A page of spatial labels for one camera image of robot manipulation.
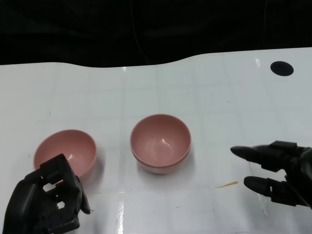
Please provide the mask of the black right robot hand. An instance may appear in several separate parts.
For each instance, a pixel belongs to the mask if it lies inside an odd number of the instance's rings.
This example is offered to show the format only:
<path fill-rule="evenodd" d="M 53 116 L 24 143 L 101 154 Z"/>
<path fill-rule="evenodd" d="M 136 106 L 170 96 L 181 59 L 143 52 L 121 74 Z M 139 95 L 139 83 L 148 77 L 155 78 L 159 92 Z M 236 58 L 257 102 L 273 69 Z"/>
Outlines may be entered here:
<path fill-rule="evenodd" d="M 250 190 L 271 198 L 274 203 L 289 206 L 312 206 L 312 149 L 293 142 L 275 141 L 253 147 L 234 146 L 231 152 L 262 169 L 286 172 L 285 181 L 247 176 L 244 185 Z"/>

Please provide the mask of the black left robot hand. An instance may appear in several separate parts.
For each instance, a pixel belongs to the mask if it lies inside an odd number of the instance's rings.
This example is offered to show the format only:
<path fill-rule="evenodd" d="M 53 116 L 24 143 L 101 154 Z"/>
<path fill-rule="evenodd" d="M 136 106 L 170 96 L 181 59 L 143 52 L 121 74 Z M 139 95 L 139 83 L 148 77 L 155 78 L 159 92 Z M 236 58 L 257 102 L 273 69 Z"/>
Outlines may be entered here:
<path fill-rule="evenodd" d="M 15 187 L 4 234 L 64 234 L 80 227 L 78 214 L 91 209 L 82 183 L 64 154 L 40 165 Z"/>

